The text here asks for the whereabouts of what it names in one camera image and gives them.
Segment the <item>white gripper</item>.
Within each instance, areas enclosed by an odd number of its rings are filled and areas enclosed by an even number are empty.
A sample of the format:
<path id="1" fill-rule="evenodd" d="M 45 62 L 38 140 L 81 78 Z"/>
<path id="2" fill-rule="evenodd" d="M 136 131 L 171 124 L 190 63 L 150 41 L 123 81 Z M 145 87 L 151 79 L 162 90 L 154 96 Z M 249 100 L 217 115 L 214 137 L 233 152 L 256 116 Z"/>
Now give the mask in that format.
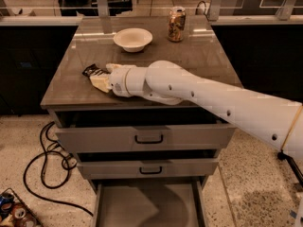
<path id="1" fill-rule="evenodd" d="M 109 93 L 112 90 L 117 96 L 130 97 L 131 94 L 126 86 L 126 77 L 131 68 L 134 68 L 134 65 L 107 63 L 106 69 L 110 76 L 96 75 L 91 76 L 90 80 L 94 87 L 104 93 Z"/>

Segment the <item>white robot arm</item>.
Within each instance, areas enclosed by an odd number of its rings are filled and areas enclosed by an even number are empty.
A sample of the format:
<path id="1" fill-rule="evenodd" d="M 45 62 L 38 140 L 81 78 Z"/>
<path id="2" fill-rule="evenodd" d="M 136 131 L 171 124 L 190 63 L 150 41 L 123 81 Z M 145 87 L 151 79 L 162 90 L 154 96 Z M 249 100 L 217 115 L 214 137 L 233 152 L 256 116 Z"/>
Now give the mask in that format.
<path id="1" fill-rule="evenodd" d="M 302 178 L 294 161 L 303 156 L 300 102 L 203 79 L 170 61 L 155 61 L 147 67 L 108 63 L 104 69 L 92 64 L 83 74 L 104 93 L 140 96 L 166 105 L 190 101 L 277 148 L 296 178 Z"/>

